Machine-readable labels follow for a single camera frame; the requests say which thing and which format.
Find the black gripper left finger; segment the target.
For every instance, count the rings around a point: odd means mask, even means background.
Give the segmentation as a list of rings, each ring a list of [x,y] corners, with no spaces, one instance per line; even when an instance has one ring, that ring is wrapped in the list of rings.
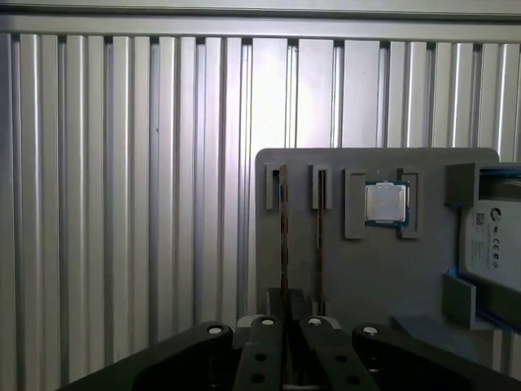
[[[280,390],[287,293],[243,326],[201,323],[67,385],[68,390]]]

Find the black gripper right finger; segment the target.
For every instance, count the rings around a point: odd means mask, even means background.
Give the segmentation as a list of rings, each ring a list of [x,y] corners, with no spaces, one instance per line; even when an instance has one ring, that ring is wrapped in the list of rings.
[[[299,289],[291,315],[308,371],[330,390],[518,390],[519,380],[404,332],[363,323],[350,333],[309,312]]]

